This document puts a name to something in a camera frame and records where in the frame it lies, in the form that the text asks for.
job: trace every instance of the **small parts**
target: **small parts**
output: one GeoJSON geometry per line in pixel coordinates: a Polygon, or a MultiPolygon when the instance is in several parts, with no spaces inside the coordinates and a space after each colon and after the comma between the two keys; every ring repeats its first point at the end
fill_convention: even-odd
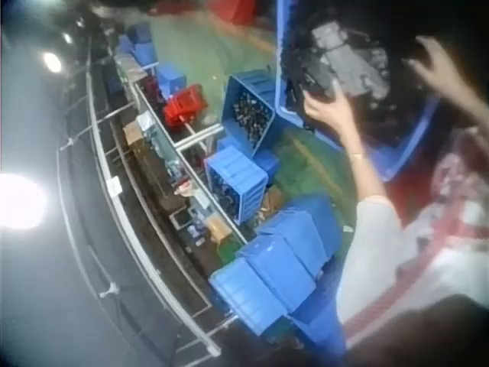
{"type": "Polygon", "coordinates": [[[233,109],[236,121],[246,131],[247,139],[253,149],[256,148],[271,119],[272,111],[259,99],[246,92],[240,95],[233,109]]]}
{"type": "Polygon", "coordinates": [[[221,208],[231,217],[233,220],[238,218],[239,209],[239,195],[236,191],[230,187],[212,168],[210,169],[210,179],[212,192],[217,197],[221,208]]]}

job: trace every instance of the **machine part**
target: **machine part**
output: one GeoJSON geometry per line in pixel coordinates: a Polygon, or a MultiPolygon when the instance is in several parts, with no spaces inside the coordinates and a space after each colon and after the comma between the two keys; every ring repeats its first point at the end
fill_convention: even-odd
{"type": "Polygon", "coordinates": [[[384,50],[379,47],[371,49],[371,63],[368,63],[346,43],[348,35],[336,21],[313,29],[313,37],[317,47],[324,50],[320,58],[321,63],[334,72],[348,95],[355,97],[372,93],[375,99],[384,99],[387,96],[389,84],[380,74],[381,70],[387,67],[387,55],[384,50]]]}
{"type": "Polygon", "coordinates": [[[271,110],[250,93],[242,93],[233,109],[235,120],[246,131],[247,139],[255,149],[271,119],[271,110]]]}

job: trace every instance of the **worker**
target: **worker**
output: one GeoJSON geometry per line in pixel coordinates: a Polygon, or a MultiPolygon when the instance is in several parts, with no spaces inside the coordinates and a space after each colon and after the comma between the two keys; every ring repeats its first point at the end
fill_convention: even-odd
{"type": "MultiPolygon", "coordinates": [[[[349,347],[378,333],[394,317],[443,303],[450,296],[463,296],[455,304],[489,307],[489,108],[464,82],[437,40],[417,40],[428,52],[431,66],[417,60],[408,64],[465,112],[473,126],[456,136],[452,150],[437,165],[434,201],[404,230],[366,155],[350,103],[338,82],[333,83],[333,103],[320,102],[304,92],[306,113],[338,132],[358,192],[355,236],[336,298],[349,347]]],[[[425,339],[423,333],[429,335],[432,324],[425,320],[421,325],[412,336],[425,339]]]]}

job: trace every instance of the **metal component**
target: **metal component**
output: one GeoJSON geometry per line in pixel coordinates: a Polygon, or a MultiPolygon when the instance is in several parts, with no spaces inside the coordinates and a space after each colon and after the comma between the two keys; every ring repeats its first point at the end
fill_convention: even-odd
{"type": "Polygon", "coordinates": [[[370,50],[370,63],[361,55],[352,50],[346,43],[348,35],[335,21],[323,24],[313,30],[317,46],[323,50],[321,61],[332,68],[332,76],[337,77],[343,90],[350,96],[360,96],[372,93],[376,99],[383,99],[390,90],[389,84],[380,75],[380,69],[387,67],[387,54],[381,48],[370,50]]]}
{"type": "Polygon", "coordinates": [[[105,292],[101,292],[99,294],[99,297],[101,299],[104,299],[111,294],[114,294],[115,296],[117,296],[119,293],[121,293],[121,288],[116,283],[111,281],[110,285],[108,286],[108,290],[105,292]]]}
{"type": "MultiPolygon", "coordinates": [[[[88,92],[89,98],[89,117],[92,123],[92,131],[93,131],[93,140],[95,142],[96,153],[99,158],[100,168],[102,170],[102,176],[105,180],[108,180],[111,177],[110,169],[108,167],[108,162],[104,154],[104,149],[102,146],[102,139],[100,138],[99,130],[97,128],[96,114],[93,105],[93,91],[92,91],[92,76],[90,74],[90,51],[91,47],[89,47],[89,56],[87,60],[87,72],[86,72],[86,88],[88,92]]],[[[146,251],[143,249],[134,228],[132,228],[131,223],[129,222],[129,218],[125,213],[124,207],[120,201],[119,196],[112,197],[112,203],[117,214],[117,217],[120,220],[121,227],[123,228],[129,243],[131,244],[132,250],[136,254],[139,262],[143,266],[145,272],[151,279],[151,282],[154,284],[158,292],[156,292],[156,296],[160,300],[160,302],[166,306],[167,304],[170,306],[170,309],[174,311],[176,315],[185,323],[190,331],[200,339],[206,346],[209,352],[211,352],[214,356],[218,356],[221,353],[221,348],[211,339],[206,333],[196,324],[193,318],[185,311],[180,302],[175,298],[175,296],[171,293],[171,290],[168,286],[163,282],[160,278],[157,270],[154,268],[151,260],[149,259],[146,251]]]]}

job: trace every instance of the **red plastic crate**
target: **red plastic crate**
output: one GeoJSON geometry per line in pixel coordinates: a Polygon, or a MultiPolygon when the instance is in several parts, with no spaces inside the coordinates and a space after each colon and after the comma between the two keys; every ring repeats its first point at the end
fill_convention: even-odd
{"type": "Polygon", "coordinates": [[[212,0],[210,10],[223,21],[246,25],[254,20],[255,0],[212,0]]]}
{"type": "Polygon", "coordinates": [[[189,123],[206,108],[207,102],[202,95],[202,86],[195,84],[168,99],[163,110],[165,122],[171,128],[189,123]]]}

